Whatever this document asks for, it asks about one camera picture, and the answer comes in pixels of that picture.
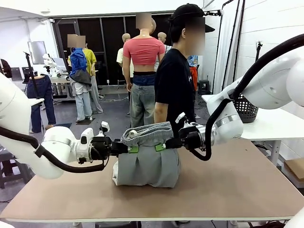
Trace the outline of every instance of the black cap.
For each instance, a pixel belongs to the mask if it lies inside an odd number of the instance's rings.
[[[204,17],[204,11],[195,4],[182,5],[178,7],[172,15],[170,22],[172,25],[185,25],[191,19],[199,19]],[[203,20],[195,20],[197,26],[205,26],[205,32],[213,32],[215,29],[208,26],[203,25]]]

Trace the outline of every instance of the gray floor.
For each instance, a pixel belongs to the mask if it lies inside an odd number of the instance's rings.
[[[77,118],[77,111],[75,103],[59,103],[55,107],[55,115],[57,124],[72,123],[71,130],[79,138],[82,131],[88,127],[92,127],[94,132],[98,132],[98,128],[102,121],[106,121],[110,125],[110,132],[107,134],[112,139],[120,138],[122,133],[130,126],[130,117],[127,115],[129,104],[127,94],[106,94],[105,100],[101,102],[104,110],[103,114],[94,115],[95,120],[90,125],[75,125]],[[209,117],[206,103],[198,96],[196,102],[196,114],[201,117],[198,119],[198,123],[205,124]],[[47,118],[45,111],[41,111],[41,118],[44,125],[47,125]],[[39,141],[42,141],[43,133],[33,134]],[[0,201],[5,201],[13,198],[23,187],[24,183],[14,181],[6,183],[4,190],[0,189]],[[7,203],[0,203],[0,211],[6,207]],[[16,228],[69,228],[72,227],[71,223],[19,223],[19,222],[7,222],[12,224]],[[214,222],[216,228],[226,228],[226,221]],[[168,222],[143,222],[144,228],[173,228],[174,226]],[[84,228],[93,228],[94,223],[83,223]],[[181,228],[214,228],[210,221],[193,221],[189,224],[180,226]]]

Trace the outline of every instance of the pink crop top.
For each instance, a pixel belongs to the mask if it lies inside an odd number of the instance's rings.
[[[165,53],[164,44],[153,37],[130,39],[123,48],[123,55],[132,58],[134,65],[154,65],[157,55]]]

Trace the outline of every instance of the black mat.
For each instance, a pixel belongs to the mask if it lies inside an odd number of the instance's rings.
[[[56,124],[56,127],[67,127],[70,128],[72,123],[61,123],[61,124]]]
[[[93,120],[89,120],[89,119],[87,119],[87,120],[85,120],[85,121],[83,121],[83,122],[76,123],[76,125],[90,125],[90,124],[91,124],[91,122],[93,122],[93,121],[94,121],[94,119],[95,119],[95,118],[93,118]]]

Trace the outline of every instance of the black basket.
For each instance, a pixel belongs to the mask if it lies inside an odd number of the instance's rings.
[[[254,122],[258,108],[251,104],[242,94],[240,94],[238,99],[233,101],[233,104],[243,123]]]

